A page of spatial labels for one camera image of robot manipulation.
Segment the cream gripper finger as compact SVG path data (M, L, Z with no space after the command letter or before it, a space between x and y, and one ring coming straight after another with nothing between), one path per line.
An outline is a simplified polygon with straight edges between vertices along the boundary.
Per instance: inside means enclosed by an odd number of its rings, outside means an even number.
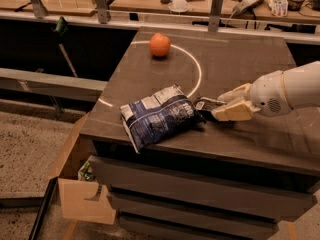
M233 89L231 91L228 91L224 94L221 94L218 97L218 100L223 101L223 102L231 102L231 101L238 99L238 98L248 99L250 88L251 88L250 83L243 84L241 86L236 87L235 89Z
M244 97L236 98L211 111L218 121L247 121L251 120L260 108Z

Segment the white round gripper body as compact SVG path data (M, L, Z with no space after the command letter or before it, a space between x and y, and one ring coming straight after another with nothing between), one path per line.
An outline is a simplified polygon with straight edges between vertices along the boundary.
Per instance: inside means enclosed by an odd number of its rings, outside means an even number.
M288 73L289 70L275 71L259 77L251 85L249 97L261 115L280 116L293 110L286 86Z

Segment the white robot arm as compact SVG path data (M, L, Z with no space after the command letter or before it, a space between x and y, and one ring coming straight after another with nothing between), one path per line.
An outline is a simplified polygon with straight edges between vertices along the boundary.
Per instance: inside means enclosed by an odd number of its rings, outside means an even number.
M218 97L222 105L211 114L218 121L246 121L255 113L267 117L320 106L320 62L259 77Z

